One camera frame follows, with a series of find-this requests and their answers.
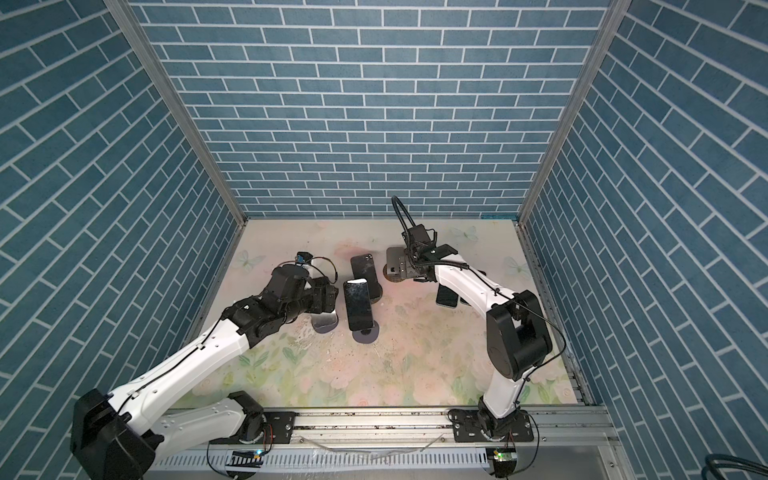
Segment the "phone with reflective screen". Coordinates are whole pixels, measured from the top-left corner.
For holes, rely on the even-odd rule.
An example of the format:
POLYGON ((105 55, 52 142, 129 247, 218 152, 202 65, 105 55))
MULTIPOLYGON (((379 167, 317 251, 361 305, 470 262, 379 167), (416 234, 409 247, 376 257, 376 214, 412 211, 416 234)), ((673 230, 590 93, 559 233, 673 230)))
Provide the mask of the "phone with reflective screen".
POLYGON ((327 334, 333 331, 338 323, 339 318, 336 311, 310 315, 310 324, 318 334, 327 334))
POLYGON ((460 301, 460 296, 452 289, 439 284, 436 294, 436 304, 450 309, 455 309, 460 301))

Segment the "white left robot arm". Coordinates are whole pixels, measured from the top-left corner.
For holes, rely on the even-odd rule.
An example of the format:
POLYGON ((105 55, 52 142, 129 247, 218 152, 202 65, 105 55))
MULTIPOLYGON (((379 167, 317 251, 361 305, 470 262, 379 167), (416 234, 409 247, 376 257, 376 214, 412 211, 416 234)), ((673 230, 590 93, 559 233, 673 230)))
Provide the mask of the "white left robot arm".
POLYGON ((156 462, 217 439, 268 446, 263 407, 236 391, 209 406, 170 408, 222 365, 255 348, 302 314, 331 314, 338 289, 308 267, 276 267, 257 295, 228 306, 212 327, 156 367, 108 393, 92 389, 74 405, 70 450, 92 479, 140 479, 156 462))

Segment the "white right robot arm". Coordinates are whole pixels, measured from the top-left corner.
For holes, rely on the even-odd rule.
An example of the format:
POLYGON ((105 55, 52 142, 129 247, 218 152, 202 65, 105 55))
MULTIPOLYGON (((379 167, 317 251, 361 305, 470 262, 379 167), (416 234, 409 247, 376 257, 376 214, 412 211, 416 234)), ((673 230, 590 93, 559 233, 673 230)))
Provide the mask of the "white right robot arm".
POLYGON ((404 225, 403 252, 388 276, 446 287, 486 321, 486 350, 494 368, 478 403, 478 423, 490 439, 509 433, 520 411, 525 382, 553 349, 538 298, 515 292, 471 267, 453 247, 437 243, 424 225, 404 225))

